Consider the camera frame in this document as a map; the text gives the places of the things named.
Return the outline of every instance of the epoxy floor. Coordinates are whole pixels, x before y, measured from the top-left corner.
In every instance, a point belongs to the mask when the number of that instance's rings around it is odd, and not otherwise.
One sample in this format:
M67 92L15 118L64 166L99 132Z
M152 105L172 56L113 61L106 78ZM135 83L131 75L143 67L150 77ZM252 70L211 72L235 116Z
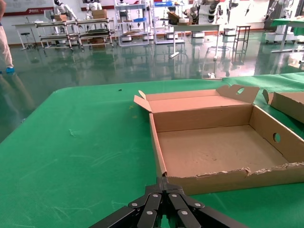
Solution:
M78 48L74 53L48 49L46 54L42 49L11 48L16 73L0 75L0 142L52 92L65 87L304 71L298 64L303 53L271 54L279 45L266 45L262 32L251 32L248 47L239 42L237 52L233 38L221 36L214 62L216 38L208 36L203 42L188 37L185 44L177 45L180 54L174 59L169 58L173 45L86 47L84 53ZM2 55L0 59L0 69L5 70Z

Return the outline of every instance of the green workbench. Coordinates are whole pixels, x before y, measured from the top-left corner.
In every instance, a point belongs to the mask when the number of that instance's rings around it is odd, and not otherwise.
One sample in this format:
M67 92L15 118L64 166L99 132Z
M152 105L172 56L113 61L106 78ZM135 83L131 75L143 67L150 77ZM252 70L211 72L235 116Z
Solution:
M304 20L296 20L296 19L274 19L271 23L271 26L279 26L279 25L291 25L294 27L294 35L302 36L304 35Z
M301 91L304 73L54 92L0 144L0 227L86 228L143 195L156 181L155 160L148 114L133 103L134 94L224 84ZM304 126L267 106L261 93L256 104L304 138ZM304 227L301 183L194 198L253 228Z

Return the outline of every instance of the table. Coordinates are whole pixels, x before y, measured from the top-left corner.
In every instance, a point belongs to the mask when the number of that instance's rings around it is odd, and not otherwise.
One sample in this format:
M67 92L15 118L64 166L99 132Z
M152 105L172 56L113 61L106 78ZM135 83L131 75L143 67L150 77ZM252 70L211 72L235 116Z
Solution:
M35 23L16 24L16 25L12 25L12 26L15 26L15 29L16 29L16 31L18 33L18 36L19 36L20 41L21 41L21 44L23 46L22 50L25 50L26 48L25 48L24 43L22 41L22 37L21 37L21 35L19 33L19 29L22 29L22 28L23 29L35 28Z
M280 50L271 51L271 53L282 53L282 52L293 52L293 51L304 51L304 49L284 49L288 27L294 27L294 35L304 35L304 20L291 20L291 19L274 19L271 26L286 25L281 43Z
M54 92L0 144L0 227L86 228L127 205L156 181L148 113L133 102L134 94L226 84L301 91L304 73ZM303 124L266 105L261 93L256 104L304 138ZM299 183L193 197L251 228L302 228L303 188Z
M219 27L220 24L201 24L201 25L173 25L173 37L175 38L175 32L185 32L185 31L217 31L218 37L217 37L217 46L215 49L215 56L213 60L218 59L218 46L219 46ZM170 56L170 58L174 58L179 54L179 52L176 51L176 43L175 39L173 39L173 55Z
M35 23L35 26L37 28L37 32L38 32L38 35L40 37L40 42L41 42L41 45L42 45L43 49L46 49L46 48L70 48L73 51L72 41L76 40L76 39L78 41L78 33L75 33L75 29L74 29L74 26L76 24L77 23L76 23L75 20L50 21L50 22ZM47 27L64 27L65 33L46 35L44 28L47 28ZM69 33L68 27L72 28L72 33ZM43 28L44 36L40 35L38 28ZM69 45L68 46L66 46L66 45L52 46L52 45L48 44L49 41L57 41L57 40L62 40L62 41L67 40Z
M108 27L108 32L104 33L104 32L85 32L85 33L80 33L79 28L77 26L77 31L78 31L78 41L80 43L80 46L82 49L84 49L84 46L94 46L94 45L107 45L107 44L111 44L112 47L113 46L113 42L112 42L112 35L114 34L115 36L115 41L116 41L116 33L115 33L115 24L114 24L114 19L113 18L107 18L107 19L86 19L86 20L78 20L77 21L77 25L81 26L81 25L96 25L96 24L106 24ZM83 44L81 41L81 38L86 38L87 41L89 41L89 39L92 38L110 38L110 42L106 42L106 43L100 43L100 44Z

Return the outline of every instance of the white pants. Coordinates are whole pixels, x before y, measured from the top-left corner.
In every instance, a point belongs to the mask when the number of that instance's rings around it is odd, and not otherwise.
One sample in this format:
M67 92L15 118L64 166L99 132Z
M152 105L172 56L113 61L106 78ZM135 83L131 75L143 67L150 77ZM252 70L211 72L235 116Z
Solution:
M3 50L6 67L14 67L3 26L0 26L0 49Z

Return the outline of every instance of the cardboard box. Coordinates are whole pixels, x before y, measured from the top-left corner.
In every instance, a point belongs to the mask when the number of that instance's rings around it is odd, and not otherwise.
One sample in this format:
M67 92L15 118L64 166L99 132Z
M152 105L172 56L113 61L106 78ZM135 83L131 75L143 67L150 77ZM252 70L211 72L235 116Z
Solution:
M107 12L105 9L93 10L92 16L94 19L103 19L107 18Z
M66 15L54 15L56 21L67 21Z
M263 90L263 96L275 109L304 123L304 92L269 93Z
M150 112L158 175L186 194L304 181L304 141L252 105L258 91L140 91L134 101Z

